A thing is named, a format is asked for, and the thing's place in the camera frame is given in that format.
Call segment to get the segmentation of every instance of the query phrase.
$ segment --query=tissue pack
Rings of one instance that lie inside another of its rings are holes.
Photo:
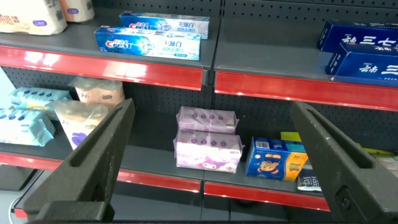
[[[55,128],[43,111],[0,110],[0,142],[45,146]]]
[[[179,130],[174,140],[177,167],[235,173],[242,155],[238,135]]]
[[[234,111],[182,106],[177,114],[178,128],[181,130],[234,134],[238,121]]]
[[[246,175],[294,181],[307,159],[302,143],[253,138],[246,161]]]
[[[58,1],[0,1],[0,32],[52,35],[66,27]]]
[[[54,100],[69,100],[71,96],[66,90],[51,90],[22,86],[8,95],[12,105],[22,110],[43,110],[50,119],[58,120],[54,110],[46,106]]]
[[[318,41],[321,51],[335,53],[341,42],[395,47],[398,24],[327,21]]]
[[[101,26],[95,36],[102,52],[199,60],[200,34]]]
[[[201,34],[207,40],[209,17],[181,16],[148,12],[124,12],[120,15],[123,27]]]
[[[356,82],[365,84],[372,84],[372,80],[377,79],[397,85],[398,50],[382,46],[340,44],[326,67],[326,73],[362,78]]]

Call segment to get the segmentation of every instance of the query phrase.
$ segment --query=cartoon character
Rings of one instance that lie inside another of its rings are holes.
[[[269,160],[262,161],[260,168],[258,168],[257,171],[259,173],[271,172],[271,174],[277,174],[279,172],[278,165],[279,165],[280,158],[281,158],[280,155],[266,154],[266,159],[269,159]]]

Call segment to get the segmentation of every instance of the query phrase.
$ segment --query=small product box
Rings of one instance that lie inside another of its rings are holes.
[[[201,34],[201,38],[207,40],[210,18],[147,12],[124,12],[120,15],[120,21],[123,27],[132,29],[189,32]]]
[[[199,60],[200,34],[101,26],[95,36],[102,52]]]
[[[327,21],[318,48],[335,53],[341,42],[395,47],[398,43],[398,24]]]
[[[302,143],[254,137],[246,161],[246,175],[294,181],[307,159]]]
[[[340,44],[326,67],[326,73],[359,78],[357,82],[367,84],[372,84],[375,79],[385,80],[394,86],[398,84],[398,50],[392,47]]]

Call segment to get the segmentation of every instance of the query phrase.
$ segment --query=plastic-wrapped tissue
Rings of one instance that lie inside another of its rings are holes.
[[[69,91],[51,90],[46,88],[34,88],[22,86],[8,95],[12,105],[22,110],[43,110],[52,120],[58,120],[55,111],[47,103],[54,100],[71,100]]]
[[[0,1],[0,32],[52,35],[66,27],[58,0]]]
[[[68,137],[72,149],[97,127],[108,114],[108,108],[97,103],[82,103],[75,100],[57,100],[47,106],[53,108]]]
[[[45,146],[55,128],[43,111],[0,110],[0,142]]]
[[[182,106],[177,114],[178,127],[181,130],[234,134],[238,121],[234,111]]]
[[[59,0],[68,22],[85,22],[94,18],[91,0]]]
[[[174,139],[177,167],[235,173],[242,156],[238,135],[179,130]]]
[[[69,85],[76,88],[81,102],[101,103],[110,110],[126,99],[121,81],[76,77]]]

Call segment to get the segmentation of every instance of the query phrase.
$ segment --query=facial tissue package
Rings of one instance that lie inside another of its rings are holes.
[[[177,114],[178,128],[181,130],[234,134],[238,121],[234,111],[182,106]]]
[[[76,88],[81,102],[101,103],[109,110],[126,99],[121,81],[76,77],[69,85]]]
[[[52,35],[66,27],[57,0],[0,1],[0,32]]]
[[[55,128],[43,111],[0,110],[0,142],[45,146]]]
[[[102,52],[199,60],[200,34],[101,26],[95,36]]]
[[[58,121],[55,111],[46,104],[54,100],[70,100],[71,96],[66,90],[22,86],[10,93],[8,98],[16,109],[42,110],[50,119]]]
[[[210,18],[148,12],[124,12],[120,15],[120,21],[123,27],[132,29],[190,32],[201,34],[201,38],[207,40]]]
[[[48,106],[57,113],[73,150],[97,127],[109,111],[101,104],[75,100],[57,100]]]
[[[326,73],[335,75],[334,81],[339,82],[354,80],[356,83],[372,85],[375,80],[385,80],[384,85],[397,86],[398,50],[392,47],[340,44],[326,67]]]
[[[177,167],[235,173],[242,156],[238,135],[179,130],[174,139]]]
[[[94,18],[91,0],[59,0],[68,22],[85,22]]]
[[[340,43],[395,47],[398,41],[398,24],[327,21],[318,48],[335,53]]]

